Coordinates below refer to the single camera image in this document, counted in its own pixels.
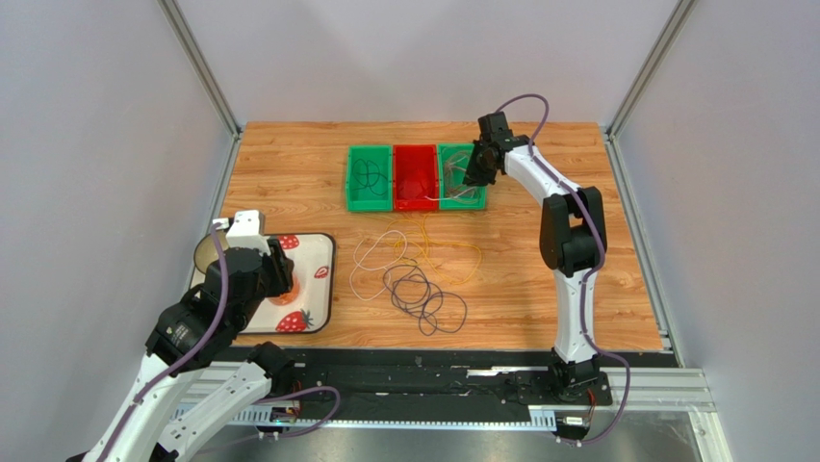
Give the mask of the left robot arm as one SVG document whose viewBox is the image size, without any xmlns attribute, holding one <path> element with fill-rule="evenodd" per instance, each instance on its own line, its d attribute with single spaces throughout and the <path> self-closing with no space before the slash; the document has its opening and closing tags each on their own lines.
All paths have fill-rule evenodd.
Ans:
<svg viewBox="0 0 820 462">
<path fill-rule="evenodd" d="M 166 308 L 146 341 L 132 389 L 104 435 L 77 461 L 189 461 L 240 411 L 268 394 L 288 394 L 294 359 L 255 346 L 229 378 L 180 418 L 181 399 L 249 325 L 268 297 L 294 286 L 294 263 L 274 237 L 268 252 L 231 246 L 202 283 Z"/>
</svg>

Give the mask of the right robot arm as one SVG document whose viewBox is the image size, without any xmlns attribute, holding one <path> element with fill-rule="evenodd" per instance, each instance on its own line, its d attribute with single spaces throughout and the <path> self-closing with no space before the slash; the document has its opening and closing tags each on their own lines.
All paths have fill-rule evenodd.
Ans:
<svg viewBox="0 0 820 462">
<path fill-rule="evenodd" d="M 606 252 L 602 194 L 560 173 L 530 137 L 513 133 L 504 113 L 484 115 L 477 123 L 479 137 L 464 184 L 485 187 L 498 174 L 509 175 L 541 207 L 539 250 L 553 272 L 558 316 L 551 392 L 572 402 L 586 396 L 600 373 L 592 319 L 595 282 Z"/>
</svg>

